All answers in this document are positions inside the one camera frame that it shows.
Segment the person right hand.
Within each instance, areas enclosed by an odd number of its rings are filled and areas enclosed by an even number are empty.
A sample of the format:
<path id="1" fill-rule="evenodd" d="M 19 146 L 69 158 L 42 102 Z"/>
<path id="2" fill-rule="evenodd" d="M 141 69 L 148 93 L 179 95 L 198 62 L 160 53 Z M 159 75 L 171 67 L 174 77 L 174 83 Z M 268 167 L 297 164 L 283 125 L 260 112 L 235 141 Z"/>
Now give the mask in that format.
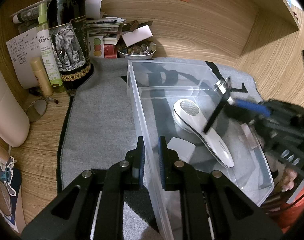
<path id="1" fill-rule="evenodd" d="M 297 178 L 297 172 L 290 169 L 290 168 L 285 168 L 283 172 L 283 176 L 279 182 L 279 185 L 281 187 L 281 191 L 289 191 L 292 190 L 295 186 L 294 180 Z"/>

